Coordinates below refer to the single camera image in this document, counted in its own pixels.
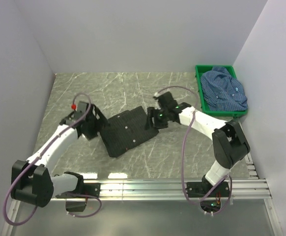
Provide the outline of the black pinstripe long sleeve shirt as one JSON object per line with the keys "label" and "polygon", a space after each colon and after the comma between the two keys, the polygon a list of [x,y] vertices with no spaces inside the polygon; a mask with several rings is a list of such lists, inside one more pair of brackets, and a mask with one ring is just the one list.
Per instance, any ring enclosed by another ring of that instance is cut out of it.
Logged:
{"label": "black pinstripe long sleeve shirt", "polygon": [[158,135],[155,128],[146,129],[147,114],[142,106],[126,110],[108,119],[99,133],[109,157],[118,158],[125,152]]}

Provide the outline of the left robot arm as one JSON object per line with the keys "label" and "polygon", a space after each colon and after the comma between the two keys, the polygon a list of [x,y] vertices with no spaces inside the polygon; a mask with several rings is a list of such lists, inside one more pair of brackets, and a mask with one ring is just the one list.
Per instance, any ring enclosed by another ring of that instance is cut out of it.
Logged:
{"label": "left robot arm", "polygon": [[81,174],[67,171],[51,176],[59,158],[81,136],[88,140],[108,126],[108,120],[100,109],[87,102],[73,105],[75,108],[59,123],[54,134],[35,154],[25,161],[18,160],[12,166],[11,198],[45,207],[55,196],[67,194],[78,198],[85,193]]}

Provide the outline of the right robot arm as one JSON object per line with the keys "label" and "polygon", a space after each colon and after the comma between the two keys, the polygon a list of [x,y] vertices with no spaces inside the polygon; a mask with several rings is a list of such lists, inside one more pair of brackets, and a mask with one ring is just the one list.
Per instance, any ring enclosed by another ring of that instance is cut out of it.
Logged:
{"label": "right robot arm", "polygon": [[213,144],[215,161],[204,175],[202,190],[207,196],[219,192],[219,182],[249,152],[250,146],[241,128],[235,120],[225,121],[209,116],[188,103],[174,100],[170,92],[155,93],[153,98],[158,108],[148,107],[145,129],[164,129],[168,122],[176,122],[207,136]]}

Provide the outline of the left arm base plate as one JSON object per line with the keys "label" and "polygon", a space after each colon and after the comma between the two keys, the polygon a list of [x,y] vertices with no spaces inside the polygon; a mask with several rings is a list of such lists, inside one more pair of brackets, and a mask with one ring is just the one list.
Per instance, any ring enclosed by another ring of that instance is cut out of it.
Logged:
{"label": "left arm base plate", "polygon": [[80,197],[80,195],[88,195],[99,198],[100,183],[86,183],[79,193],[65,192],[56,195],[56,199],[65,200],[65,208],[68,212],[83,212],[86,210],[89,197]]}

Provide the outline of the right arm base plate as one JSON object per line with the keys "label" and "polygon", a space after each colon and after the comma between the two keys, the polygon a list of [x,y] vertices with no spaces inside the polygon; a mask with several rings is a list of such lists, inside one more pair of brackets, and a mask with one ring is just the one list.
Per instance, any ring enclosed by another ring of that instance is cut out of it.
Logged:
{"label": "right arm base plate", "polygon": [[204,214],[211,216],[221,212],[230,202],[232,195],[233,183],[223,181],[203,200],[210,188],[205,190],[205,184],[200,182],[187,182],[186,196],[190,200],[192,198],[199,198],[199,206]]}

